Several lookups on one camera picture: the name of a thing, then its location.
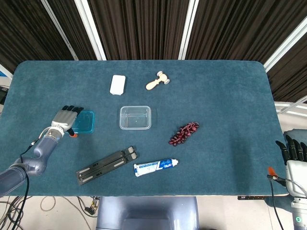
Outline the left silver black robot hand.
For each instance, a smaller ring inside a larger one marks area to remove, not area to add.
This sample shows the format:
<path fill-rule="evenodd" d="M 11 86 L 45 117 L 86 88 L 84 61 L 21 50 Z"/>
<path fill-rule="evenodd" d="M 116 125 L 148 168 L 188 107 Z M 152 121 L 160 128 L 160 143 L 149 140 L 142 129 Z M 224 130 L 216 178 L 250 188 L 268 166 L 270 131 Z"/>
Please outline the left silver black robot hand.
<path fill-rule="evenodd" d="M 74 105 L 65 105 L 57 112 L 51 122 L 52 127 L 60 127 L 63 132 L 68 132 L 70 137 L 77 137 L 72 129 L 77 116 L 83 110 L 83 107 L 75 107 Z"/>

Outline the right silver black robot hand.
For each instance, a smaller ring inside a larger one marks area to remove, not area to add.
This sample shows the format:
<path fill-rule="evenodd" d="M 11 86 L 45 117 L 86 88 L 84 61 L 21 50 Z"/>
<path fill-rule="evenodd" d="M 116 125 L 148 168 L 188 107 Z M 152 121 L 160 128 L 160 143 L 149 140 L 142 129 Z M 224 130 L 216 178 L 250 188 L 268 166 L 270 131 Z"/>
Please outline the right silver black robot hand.
<path fill-rule="evenodd" d="M 286 177 L 276 174 L 272 167 L 268 168 L 267 178 L 285 187 L 293 197 L 307 197 L 307 145 L 285 135 L 287 144 L 275 143 L 281 150 L 285 164 Z"/>

